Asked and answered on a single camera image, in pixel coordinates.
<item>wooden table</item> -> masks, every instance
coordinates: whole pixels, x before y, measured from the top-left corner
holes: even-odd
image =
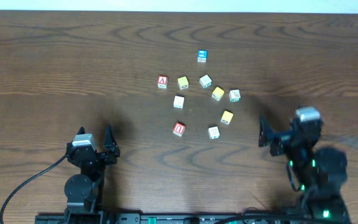
[[[196,62],[206,49],[206,64]],[[208,73],[213,87],[198,80]],[[169,76],[167,90],[157,77]],[[190,87],[179,90],[177,78]],[[226,91],[211,98],[218,85]],[[230,103],[238,88],[242,99]],[[182,110],[174,96],[185,96]],[[99,144],[112,124],[121,157],[104,204],[143,212],[241,212],[293,205],[285,157],[258,148],[258,115],[288,128],[297,106],[324,119],[318,146],[347,153],[342,188],[358,221],[358,15],[0,11],[0,208],[53,164],[84,126]],[[230,125],[220,123],[231,110]],[[182,138],[175,122],[186,124]],[[209,140],[217,124],[221,137]],[[6,223],[62,212],[67,161],[26,185]]]

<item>wooden cube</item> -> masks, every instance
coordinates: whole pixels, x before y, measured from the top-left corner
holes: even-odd
[[[163,75],[158,76],[157,85],[159,88],[167,88],[168,77]]]
[[[212,92],[212,98],[219,101],[219,100],[221,100],[223,94],[224,94],[224,91],[221,88],[216,87],[216,89]]]
[[[185,88],[189,87],[189,81],[187,80],[186,77],[178,78],[178,85],[179,85],[179,89],[184,90]]]
[[[241,95],[240,90],[231,90],[229,92],[230,102],[237,102],[240,101]]]
[[[207,75],[200,78],[200,84],[203,88],[208,88],[212,85],[212,79]]]
[[[182,109],[184,103],[185,103],[185,98],[184,97],[175,96],[175,99],[173,100],[173,107]]]
[[[182,136],[183,133],[185,132],[185,128],[186,126],[180,123],[176,123],[175,127],[173,127],[173,133],[176,134],[177,136]]]
[[[216,139],[220,136],[218,127],[208,128],[208,134],[210,139]]]
[[[206,62],[207,56],[208,56],[208,51],[206,51],[206,50],[199,50],[199,51],[198,51],[197,62]]]
[[[228,112],[228,111],[225,111],[225,112],[223,113],[221,122],[222,122],[222,123],[225,123],[225,124],[230,124],[230,121],[231,121],[232,118],[233,118],[233,114],[230,113],[230,112]]]

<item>yellow block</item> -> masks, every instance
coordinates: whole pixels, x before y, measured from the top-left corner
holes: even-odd
[[[230,121],[231,121],[232,118],[233,118],[233,114],[230,113],[230,112],[228,112],[228,111],[225,111],[225,112],[223,113],[221,122],[222,122],[222,123],[225,123],[225,124],[230,124]]]
[[[185,88],[189,87],[189,81],[187,80],[186,77],[178,78],[178,85],[179,85],[179,89],[184,90]]]
[[[223,94],[224,94],[224,91],[221,88],[216,87],[216,89],[212,92],[212,98],[219,101],[219,100],[221,100]]]

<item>cube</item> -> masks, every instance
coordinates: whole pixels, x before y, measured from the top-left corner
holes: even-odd
[[[206,50],[199,50],[199,51],[198,51],[197,62],[206,62],[207,56],[208,56],[208,51],[206,51]]]
[[[207,75],[200,78],[200,84],[203,88],[208,88],[212,85],[212,79]]]
[[[208,134],[210,139],[216,139],[220,136],[218,127],[208,128]]]
[[[183,132],[185,132],[185,128],[185,125],[181,123],[176,123],[175,127],[173,127],[173,133],[181,137],[183,135]]]
[[[175,96],[175,99],[173,100],[173,107],[182,109],[184,103],[185,103],[185,98],[184,97]]]
[[[179,85],[179,89],[184,90],[185,88],[189,87],[189,81],[187,80],[186,77],[178,78],[178,85]]]
[[[158,76],[157,85],[159,88],[167,88],[168,77],[163,75]]]
[[[230,102],[237,102],[240,101],[241,95],[240,90],[231,90],[229,92]]]
[[[219,101],[219,100],[221,100],[223,94],[224,94],[224,91],[221,88],[216,87],[216,89],[212,92],[212,98]]]
[[[230,113],[230,112],[228,112],[228,111],[225,111],[225,112],[223,113],[221,122],[222,122],[222,123],[225,123],[225,124],[230,124],[230,121],[231,121],[232,118],[233,118],[233,114]]]

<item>white wall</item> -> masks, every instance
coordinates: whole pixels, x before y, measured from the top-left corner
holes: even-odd
[[[358,0],[0,0],[0,9],[358,13]]]

